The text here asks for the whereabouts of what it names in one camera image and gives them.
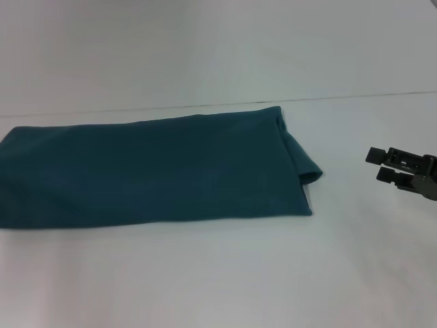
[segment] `white table surface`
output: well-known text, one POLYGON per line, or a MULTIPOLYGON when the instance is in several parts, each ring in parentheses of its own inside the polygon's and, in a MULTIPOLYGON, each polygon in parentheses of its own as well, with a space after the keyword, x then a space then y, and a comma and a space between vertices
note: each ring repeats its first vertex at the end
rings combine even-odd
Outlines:
POLYGON ((430 0, 2 0, 0 115, 437 90, 430 0))
MULTIPOLYGON (((275 102, 324 175, 312 217, 0 231, 0 325, 437 327, 437 203, 376 181, 370 147, 437 154, 437 95, 275 102)), ((132 122, 264 108, 31 115, 132 122)))

